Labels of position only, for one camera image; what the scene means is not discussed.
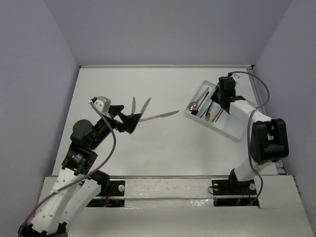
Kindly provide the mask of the orange chopstick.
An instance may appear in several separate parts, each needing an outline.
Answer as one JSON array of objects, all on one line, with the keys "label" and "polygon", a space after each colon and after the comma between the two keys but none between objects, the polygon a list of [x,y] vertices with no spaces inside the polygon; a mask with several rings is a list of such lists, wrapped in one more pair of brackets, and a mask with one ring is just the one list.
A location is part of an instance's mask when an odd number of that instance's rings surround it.
[{"label": "orange chopstick", "polygon": [[221,112],[223,111],[223,109],[220,109],[217,114],[214,116],[214,118],[212,119],[212,122],[215,122],[217,120],[217,118],[220,116]]}]

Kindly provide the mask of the purple spoon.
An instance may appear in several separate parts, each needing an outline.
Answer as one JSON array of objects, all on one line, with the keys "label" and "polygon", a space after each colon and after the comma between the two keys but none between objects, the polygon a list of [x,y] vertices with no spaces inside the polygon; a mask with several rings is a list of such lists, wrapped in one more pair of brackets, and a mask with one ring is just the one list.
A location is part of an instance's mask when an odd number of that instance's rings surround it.
[{"label": "purple spoon", "polygon": [[206,95],[204,96],[202,102],[199,104],[199,106],[197,107],[197,109],[191,112],[192,115],[196,116],[196,115],[198,114],[199,109],[200,109],[200,107],[202,106],[202,104],[204,103],[204,101],[205,101],[205,99],[207,98],[208,94],[209,94],[209,91],[206,93]]}]

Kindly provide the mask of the silver spoon pink handle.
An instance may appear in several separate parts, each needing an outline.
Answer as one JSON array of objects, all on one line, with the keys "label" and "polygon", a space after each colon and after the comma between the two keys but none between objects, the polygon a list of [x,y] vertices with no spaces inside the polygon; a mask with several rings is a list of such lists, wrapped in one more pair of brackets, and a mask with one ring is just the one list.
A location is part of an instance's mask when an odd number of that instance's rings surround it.
[{"label": "silver spoon pink handle", "polygon": [[192,112],[192,111],[197,110],[198,103],[200,102],[201,99],[204,98],[204,96],[208,93],[208,91],[209,91],[209,87],[207,87],[207,88],[204,90],[204,92],[199,96],[198,99],[196,99],[195,101],[192,101],[192,102],[189,104],[189,106],[188,106],[189,111]]}]

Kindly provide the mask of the silver knife dark handle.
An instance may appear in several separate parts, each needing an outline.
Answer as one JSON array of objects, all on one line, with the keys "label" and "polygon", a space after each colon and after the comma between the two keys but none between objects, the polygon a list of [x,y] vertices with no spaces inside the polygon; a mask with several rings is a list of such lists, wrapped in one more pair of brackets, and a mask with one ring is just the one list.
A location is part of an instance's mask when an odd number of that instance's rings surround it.
[{"label": "silver knife dark handle", "polygon": [[133,96],[133,99],[132,99],[132,108],[131,108],[131,114],[135,114],[136,112],[136,98]]}]

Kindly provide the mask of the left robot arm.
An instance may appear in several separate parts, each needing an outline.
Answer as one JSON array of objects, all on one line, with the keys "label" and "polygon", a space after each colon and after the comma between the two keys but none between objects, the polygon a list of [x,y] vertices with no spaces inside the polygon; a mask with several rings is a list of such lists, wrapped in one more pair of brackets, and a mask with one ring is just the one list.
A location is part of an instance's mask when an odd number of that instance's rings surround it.
[{"label": "left robot arm", "polygon": [[55,184],[20,226],[20,237],[66,237],[74,216],[94,197],[110,192],[110,176],[100,170],[105,163],[91,169],[97,159],[95,150],[116,130],[133,133],[143,112],[124,115],[123,105],[106,106],[99,100],[89,103],[101,118],[96,124],[86,119],[74,124]]}]

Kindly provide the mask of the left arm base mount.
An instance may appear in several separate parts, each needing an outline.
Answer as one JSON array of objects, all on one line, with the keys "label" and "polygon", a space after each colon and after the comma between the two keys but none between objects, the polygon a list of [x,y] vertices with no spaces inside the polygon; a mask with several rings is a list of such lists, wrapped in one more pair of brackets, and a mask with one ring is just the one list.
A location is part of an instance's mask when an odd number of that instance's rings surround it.
[{"label": "left arm base mount", "polygon": [[101,189],[86,207],[124,207],[125,180],[110,180],[109,185]]}]

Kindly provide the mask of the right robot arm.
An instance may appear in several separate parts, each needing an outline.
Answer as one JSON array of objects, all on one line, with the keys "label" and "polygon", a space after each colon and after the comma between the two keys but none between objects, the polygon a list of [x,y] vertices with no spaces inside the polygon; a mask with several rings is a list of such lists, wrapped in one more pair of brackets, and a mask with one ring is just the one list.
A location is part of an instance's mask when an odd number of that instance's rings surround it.
[{"label": "right robot arm", "polygon": [[286,123],[281,118],[273,119],[261,113],[244,97],[237,96],[232,76],[219,78],[212,100],[247,128],[248,158],[230,172],[227,181],[228,190],[238,194],[264,168],[288,156]]}]

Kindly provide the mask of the silver knife teal handle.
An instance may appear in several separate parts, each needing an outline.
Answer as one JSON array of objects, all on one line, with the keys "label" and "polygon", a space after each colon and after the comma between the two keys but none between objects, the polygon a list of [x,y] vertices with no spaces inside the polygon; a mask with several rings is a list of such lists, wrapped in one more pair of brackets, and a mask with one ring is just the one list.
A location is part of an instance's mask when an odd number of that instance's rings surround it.
[{"label": "silver knife teal handle", "polygon": [[148,106],[150,100],[151,100],[151,98],[149,98],[149,99],[145,102],[145,104],[143,105],[143,107],[142,107],[142,109],[141,109],[141,111],[140,111],[140,114],[141,114],[140,118],[142,117],[143,113],[145,112],[145,110],[146,110],[146,108],[147,108],[147,106]]}]

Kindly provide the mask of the gold fork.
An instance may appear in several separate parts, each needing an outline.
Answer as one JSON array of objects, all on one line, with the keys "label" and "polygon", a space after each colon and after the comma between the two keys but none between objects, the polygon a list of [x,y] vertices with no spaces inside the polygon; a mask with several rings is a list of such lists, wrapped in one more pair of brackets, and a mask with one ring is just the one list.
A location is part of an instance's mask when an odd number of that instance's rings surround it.
[{"label": "gold fork", "polygon": [[206,113],[206,116],[205,116],[205,121],[209,121],[210,119],[210,113],[211,113],[211,110],[212,110],[212,107],[210,106],[208,112]]}]

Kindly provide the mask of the silver knife pink handle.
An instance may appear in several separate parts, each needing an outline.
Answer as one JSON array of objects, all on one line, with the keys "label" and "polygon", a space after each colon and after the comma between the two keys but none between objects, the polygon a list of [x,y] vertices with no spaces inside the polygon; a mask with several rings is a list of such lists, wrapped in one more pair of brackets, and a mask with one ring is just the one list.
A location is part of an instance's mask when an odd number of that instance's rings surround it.
[{"label": "silver knife pink handle", "polygon": [[164,118],[164,117],[175,115],[178,112],[180,112],[180,111],[176,110],[176,111],[172,111],[172,112],[168,112],[168,113],[164,113],[164,114],[160,114],[160,115],[155,115],[155,116],[151,116],[151,117],[147,117],[147,118],[141,118],[141,119],[139,119],[139,121],[143,122],[143,121],[148,121],[148,120],[152,120],[152,119]]}]

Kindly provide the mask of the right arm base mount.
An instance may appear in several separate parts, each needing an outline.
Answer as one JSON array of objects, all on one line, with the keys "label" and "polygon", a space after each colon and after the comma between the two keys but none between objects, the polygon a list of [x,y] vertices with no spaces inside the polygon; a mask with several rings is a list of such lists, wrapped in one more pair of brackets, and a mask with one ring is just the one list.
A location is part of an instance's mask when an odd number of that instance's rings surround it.
[{"label": "right arm base mount", "polygon": [[259,206],[254,180],[231,186],[228,179],[212,180],[208,192],[213,195],[215,207]]}]

